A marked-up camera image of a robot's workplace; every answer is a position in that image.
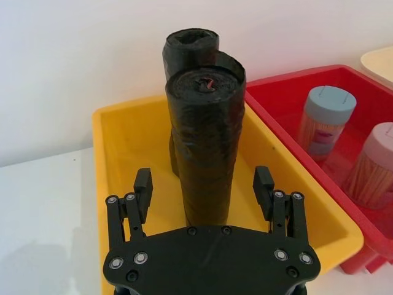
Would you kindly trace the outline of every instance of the toothpick container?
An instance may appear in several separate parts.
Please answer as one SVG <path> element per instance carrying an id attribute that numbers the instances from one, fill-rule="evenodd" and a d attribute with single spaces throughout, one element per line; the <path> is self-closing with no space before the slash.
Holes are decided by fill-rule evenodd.
<path id="1" fill-rule="evenodd" d="M 317 162 L 334 148 L 356 106 L 349 92 L 332 86 L 311 89 L 298 133 L 299 145 Z"/>
<path id="2" fill-rule="evenodd" d="M 374 127 L 342 188 L 354 202 L 370 209 L 393 201 L 392 122 Z"/>

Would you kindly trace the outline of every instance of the red plastic bin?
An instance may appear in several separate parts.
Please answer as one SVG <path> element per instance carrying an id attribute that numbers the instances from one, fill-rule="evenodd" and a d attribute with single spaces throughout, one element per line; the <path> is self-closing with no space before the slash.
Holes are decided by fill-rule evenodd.
<path id="1" fill-rule="evenodd" d="M 345 89 L 357 100 L 334 150 L 320 167 L 295 141 L 308 92 L 317 86 Z M 340 189 L 372 128 L 393 122 L 393 91 L 354 69 L 323 66 L 247 84 L 246 102 L 323 188 L 357 223 L 365 237 L 361 251 L 342 263 L 346 273 L 366 267 L 373 272 L 393 259 L 393 204 L 373 211 L 357 206 Z"/>

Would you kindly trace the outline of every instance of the pink lid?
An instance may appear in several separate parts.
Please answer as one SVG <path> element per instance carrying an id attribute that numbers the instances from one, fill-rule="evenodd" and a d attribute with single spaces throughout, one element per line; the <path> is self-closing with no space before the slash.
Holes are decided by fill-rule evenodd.
<path id="1" fill-rule="evenodd" d="M 393 122 L 376 125 L 366 139 L 363 151 L 379 166 L 393 171 Z"/>

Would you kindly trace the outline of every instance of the white table surface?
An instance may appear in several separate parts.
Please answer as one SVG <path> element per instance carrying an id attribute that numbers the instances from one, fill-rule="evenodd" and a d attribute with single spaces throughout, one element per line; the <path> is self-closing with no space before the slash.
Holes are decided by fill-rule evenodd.
<path id="1" fill-rule="evenodd" d="M 100 295 L 93 149 L 0 168 L 0 196 L 0 294 Z M 337 268 L 307 286 L 388 295 L 393 265 L 373 275 Z"/>

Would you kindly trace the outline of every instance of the black plastic roll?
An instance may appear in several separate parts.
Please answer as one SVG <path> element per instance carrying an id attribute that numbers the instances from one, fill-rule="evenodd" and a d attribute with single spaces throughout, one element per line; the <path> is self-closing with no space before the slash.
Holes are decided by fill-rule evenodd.
<path id="1" fill-rule="evenodd" d="M 219 36 L 207 29 L 183 29 L 170 34 L 162 52 L 166 80 L 179 71 L 203 65 L 214 65 L 219 48 Z M 179 176 L 174 143 L 169 139 L 172 171 Z"/>
<path id="2" fill-rule="evenodd" d="M 186 69 L 166 83 L 185 215 L 190 225 L 223 225 L 244 116 L 244 69 L 216 53 L 216 65 Z"/>

